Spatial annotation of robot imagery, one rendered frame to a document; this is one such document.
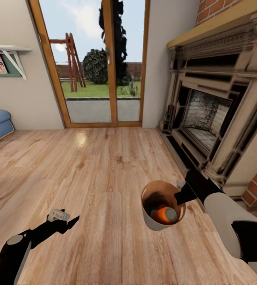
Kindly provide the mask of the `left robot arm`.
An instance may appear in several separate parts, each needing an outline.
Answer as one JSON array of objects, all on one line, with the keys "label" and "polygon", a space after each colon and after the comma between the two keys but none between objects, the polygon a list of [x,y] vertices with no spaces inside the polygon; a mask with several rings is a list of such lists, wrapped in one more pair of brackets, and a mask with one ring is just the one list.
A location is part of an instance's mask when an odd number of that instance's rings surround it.
[{"label": "left robot arm", "polygon": [[67,223],[68,219],[70,215],[64,210],[52,209],[39,227],[8,239],[0,252],[0,285],[17,285],[30,250],[55,232],[70,230],[79,216]]}]

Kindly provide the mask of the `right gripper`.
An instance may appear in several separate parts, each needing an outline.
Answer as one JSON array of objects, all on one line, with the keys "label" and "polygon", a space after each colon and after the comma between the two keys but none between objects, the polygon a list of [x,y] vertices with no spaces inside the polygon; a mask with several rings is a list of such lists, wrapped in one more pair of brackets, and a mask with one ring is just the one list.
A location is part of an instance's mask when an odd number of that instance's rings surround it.
[{"label": "right gripper", "polygon": [[196,200],[197,196],[195,194],[189,194],[185,191],[184,187],[181,192],[174,194],[175,199],[177,200],[177,204],[182,204],[191,200]]}]

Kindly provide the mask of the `trash can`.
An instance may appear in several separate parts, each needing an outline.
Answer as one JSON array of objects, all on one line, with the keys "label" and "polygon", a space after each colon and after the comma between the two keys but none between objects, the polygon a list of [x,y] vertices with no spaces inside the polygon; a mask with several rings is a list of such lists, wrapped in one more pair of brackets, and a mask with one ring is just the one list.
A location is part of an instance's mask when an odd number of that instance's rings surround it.
[{"label": "trash can", "polygon": [[[177,204],[177,200],[174,197],[175,193],[180,192],[174,185],[163,180],[156,180],[148,183],[142,190],[141,193],[141,204],[143,209],[143,217],[145,224],[152,231],[160,231],[165,228],[171,227],[173,225],[181,222],[186,214],[186,203]],[[172,207],[176,211],[177,219],[174,224],[164,225],[151,219],[147,212],[151,209],[157,209],[161,205]],[[183,215],[181,216],[181,209],[183,207]]]}]

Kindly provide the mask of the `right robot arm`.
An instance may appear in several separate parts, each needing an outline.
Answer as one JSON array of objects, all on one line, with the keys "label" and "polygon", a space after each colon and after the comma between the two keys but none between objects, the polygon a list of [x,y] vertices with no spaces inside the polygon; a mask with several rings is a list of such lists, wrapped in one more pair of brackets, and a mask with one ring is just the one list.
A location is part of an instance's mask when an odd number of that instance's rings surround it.
[{"label": "right robot arm", "polygon": [[257,274],[257,217],[239,206],[211,179],[197,169],[177,182],[177,204],[199,198],[207,210],[223,245],[234,258],[240,258]]}]

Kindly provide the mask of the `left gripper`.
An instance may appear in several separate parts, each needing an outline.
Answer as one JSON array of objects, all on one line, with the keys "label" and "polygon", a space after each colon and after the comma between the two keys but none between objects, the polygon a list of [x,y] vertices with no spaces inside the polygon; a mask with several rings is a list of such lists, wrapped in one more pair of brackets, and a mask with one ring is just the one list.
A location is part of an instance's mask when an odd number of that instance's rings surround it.
[{"label": "left gripper", "polygon": [[61,234],[64,234],[67,230],[70,230],[78,220],[79,220],[79,216],[69,221],[68,223],[66,220],[59,219],[59,220],[54,220],[53,222],[51,222],[48,219],[46,219],[46,222],[39,225],[39,227],[42,227],[44,229],[45,240],[46,240],[55,232],[60,232]]}]

